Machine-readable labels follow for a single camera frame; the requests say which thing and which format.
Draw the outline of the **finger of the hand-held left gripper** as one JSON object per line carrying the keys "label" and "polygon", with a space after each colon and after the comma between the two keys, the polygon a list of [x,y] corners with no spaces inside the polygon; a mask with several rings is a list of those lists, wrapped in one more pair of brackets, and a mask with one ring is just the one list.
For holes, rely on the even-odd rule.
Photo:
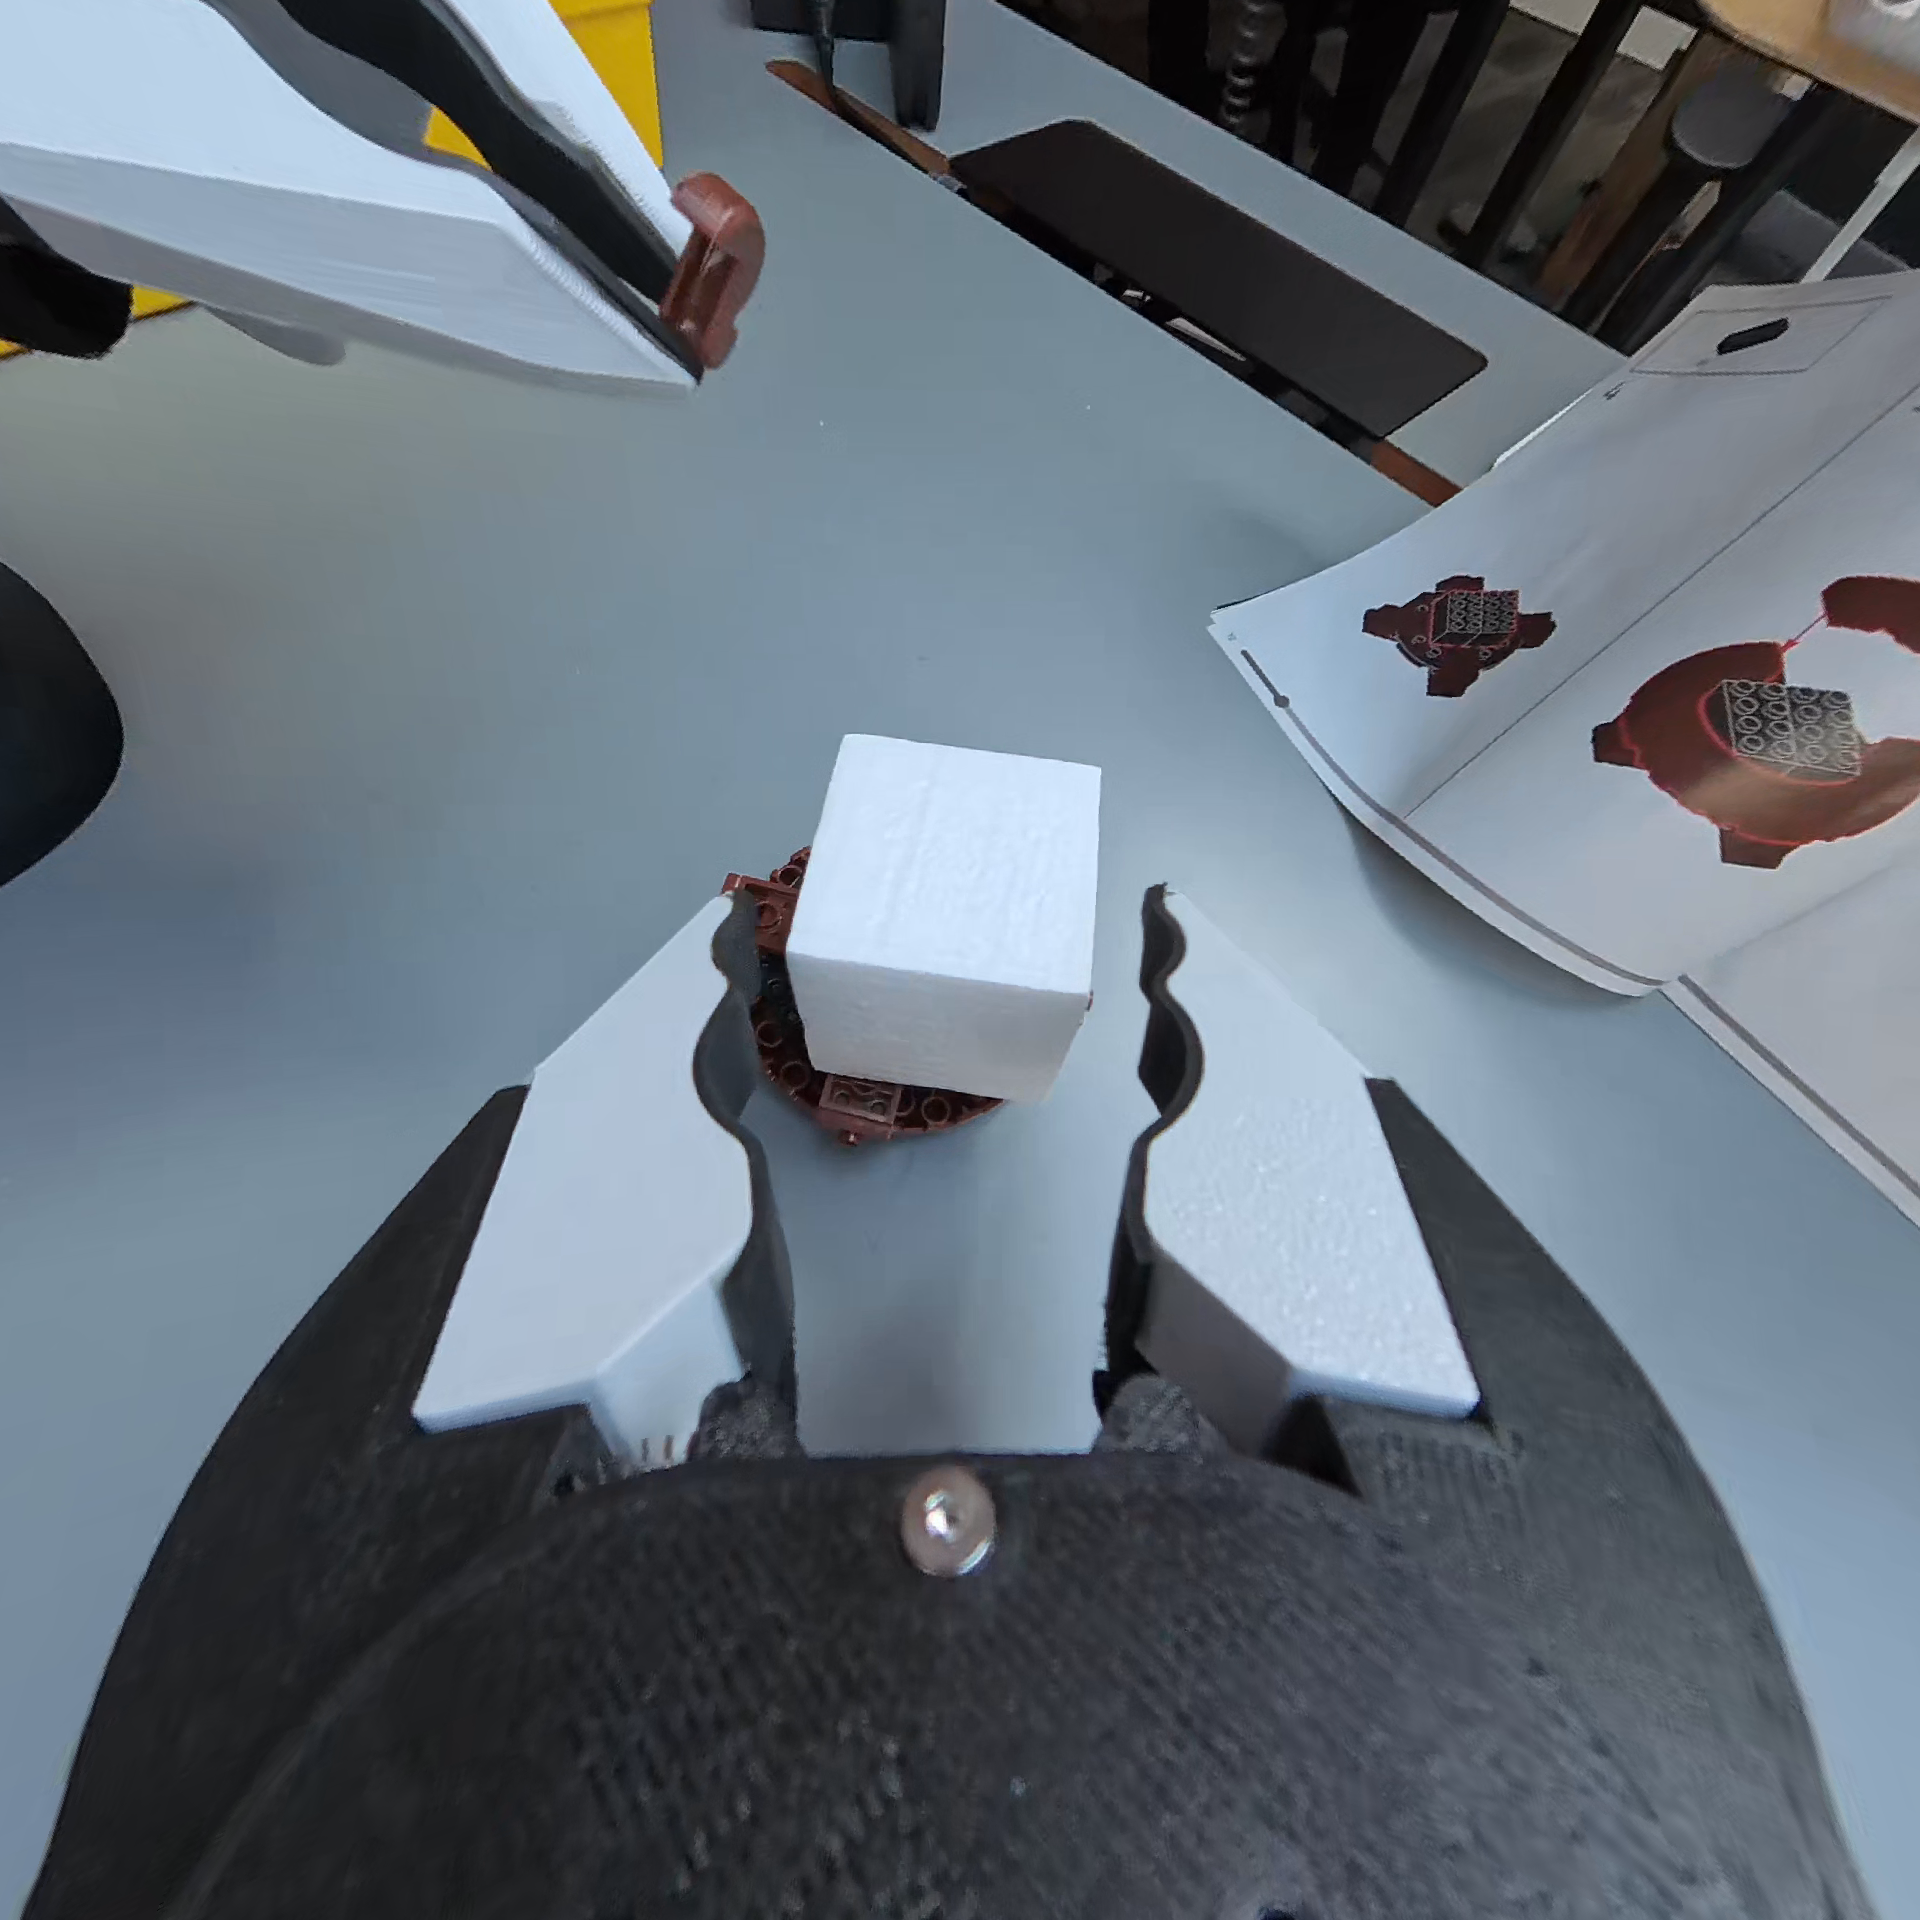
{"label": "finger of the hand-held left gripper", "polygon": [[702,381],[636,298],[476,177],[391,203],[4,140],[2,187],[76,265],[229,315],[577,388]]}
{"label": "finger of the hand-held left gripper", "polygon": [[550,5],[212,5],[293,94],[615,329],[686,329],[689,218]]}

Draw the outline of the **building instruction booklet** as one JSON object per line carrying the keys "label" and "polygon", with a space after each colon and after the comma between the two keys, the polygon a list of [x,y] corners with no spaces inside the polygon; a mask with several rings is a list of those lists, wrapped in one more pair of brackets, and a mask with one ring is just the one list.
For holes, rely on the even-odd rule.
{"label": "building instruction booklet", "polygon": [[1210,628],[1339,802],[1917,1167],[1917,275],[1714,285],[1478,482]]}

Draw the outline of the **yellow plastic bin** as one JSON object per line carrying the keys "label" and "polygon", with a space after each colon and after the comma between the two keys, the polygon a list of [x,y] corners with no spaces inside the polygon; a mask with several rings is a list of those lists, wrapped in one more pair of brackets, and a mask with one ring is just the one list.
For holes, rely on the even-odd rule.
{"label": "yellow plastic bin", "polygon": [[[366,202],[417,193],[426,203],[393,159],[332,129],[211,6],[4,5],[4,140]],[[666,178],[652,6],[550,6]],[[196,307],[316,365],[366,345]]]}

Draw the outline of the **white foam cube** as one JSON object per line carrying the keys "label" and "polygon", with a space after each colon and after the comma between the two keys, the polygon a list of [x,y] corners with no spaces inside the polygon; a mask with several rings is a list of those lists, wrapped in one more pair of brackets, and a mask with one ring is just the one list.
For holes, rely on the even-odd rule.
{"label": "white foam cube", "polygon": [[1089,1017],[1102,773],[847,734],[785,965],[814,1067],[1042,1102]]}

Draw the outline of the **black wrist rest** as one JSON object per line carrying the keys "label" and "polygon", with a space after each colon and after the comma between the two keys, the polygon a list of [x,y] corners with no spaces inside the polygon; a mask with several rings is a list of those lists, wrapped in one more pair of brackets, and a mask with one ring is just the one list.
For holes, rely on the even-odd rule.
{"label": "black wrist rest", "polygon": [[103,673],[54,605],[2,567],[2,882],[85,826],[123,750]]}

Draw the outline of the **grey adjoining desk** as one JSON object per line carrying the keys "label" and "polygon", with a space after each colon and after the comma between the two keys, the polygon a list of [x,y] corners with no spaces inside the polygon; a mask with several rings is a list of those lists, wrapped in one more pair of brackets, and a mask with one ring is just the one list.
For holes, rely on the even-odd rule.
{"label": "grey adjoining desk", "polygon": [[[759,31],[747,5],[657,5],[667,157],[709,163],[762,199],[771,234],[772,334],[794,353],[801,311],[900,321],[908,284],[931,275],[934,303],[969,290],[1006,303],[1034,273],[1014,242],[966,237],[951,190],[915,178],[794,86],[767,62],[804,57]],[[1055,124],[1116,132],[1265,228],[1483,355],[1483,370],[1414,415],[1394,444],[1469,484],[1497,457],[1610,381],[1626,358],[1497,282],[1289,172],[1146,85],[1001,5],[949,5],[940,154],[966,154]]]}

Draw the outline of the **small brown curved brick piece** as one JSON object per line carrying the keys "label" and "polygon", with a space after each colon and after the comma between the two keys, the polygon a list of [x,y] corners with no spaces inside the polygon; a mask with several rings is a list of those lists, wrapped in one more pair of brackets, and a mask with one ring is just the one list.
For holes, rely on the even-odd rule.
{"label": "small brown curved brick piece", "polygon": [[715,174],[682,178],[673,203],[686,215],[691,235],[658,313],[698,369],[714,370],[729,358],[741,308],[762,276],[764,227],[754,205]]}

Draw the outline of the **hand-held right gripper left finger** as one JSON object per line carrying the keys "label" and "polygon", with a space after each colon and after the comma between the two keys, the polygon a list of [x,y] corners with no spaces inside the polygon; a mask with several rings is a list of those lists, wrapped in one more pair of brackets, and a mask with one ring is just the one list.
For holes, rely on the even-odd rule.
{"label": "hand-held right gripper left finger", "polygon": [[762,1146],[742,893],[698,914],[537,1070],[417,1390],[433,1431],[586,1407],[682,1463],[709,1396],[790,1401],[795,1310]]}

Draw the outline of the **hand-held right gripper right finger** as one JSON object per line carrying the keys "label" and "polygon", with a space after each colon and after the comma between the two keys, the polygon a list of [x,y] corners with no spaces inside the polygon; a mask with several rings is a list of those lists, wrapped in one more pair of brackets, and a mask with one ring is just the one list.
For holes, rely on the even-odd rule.
{"label": "hand-held right gripper right finger", "polygon": [[1481,1403],[1361,1061],[1201,907],[1142,899],[1138,1076],[1102,1403],[1180,1387],[1237,1451],[1322,1396],[1437,1420]]}

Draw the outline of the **brown round brick model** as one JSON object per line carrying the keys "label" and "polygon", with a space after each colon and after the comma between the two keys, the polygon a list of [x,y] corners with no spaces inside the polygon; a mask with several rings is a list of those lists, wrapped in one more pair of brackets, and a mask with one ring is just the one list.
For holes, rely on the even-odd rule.
{"label": "brown round brick model", "polygon": [[806,865],[809,849],[803,849],[767,878],[729,874],[725,881],[726,895],[754,900],[753,1033],[767,1084],[842,1146],[919,1140],[991,1115],[1001,1102],[988,1095],[825,1073],[809,1058],[785,959]]}

